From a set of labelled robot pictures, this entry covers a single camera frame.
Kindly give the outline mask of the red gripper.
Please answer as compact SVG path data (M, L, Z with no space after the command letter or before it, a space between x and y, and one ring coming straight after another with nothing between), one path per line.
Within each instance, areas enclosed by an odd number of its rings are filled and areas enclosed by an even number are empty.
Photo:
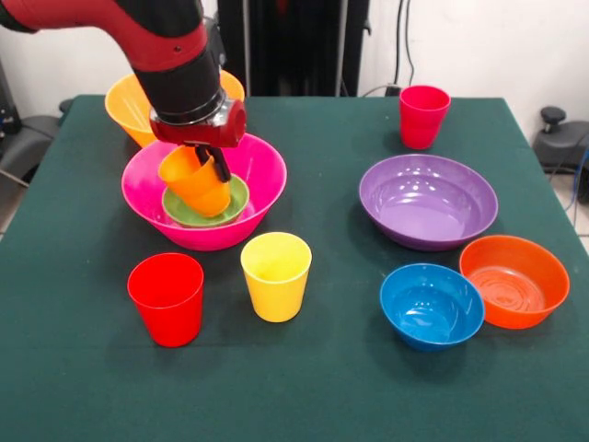
M246 120L244 102L233 99L226 99L209 119L187 124L169 124L161 120L155 110L150 110L150 125L156 138L177 145L197 145L194 150L200 165L205 165L212 157L221 182L231 180L221 148L238 145L246 131Z

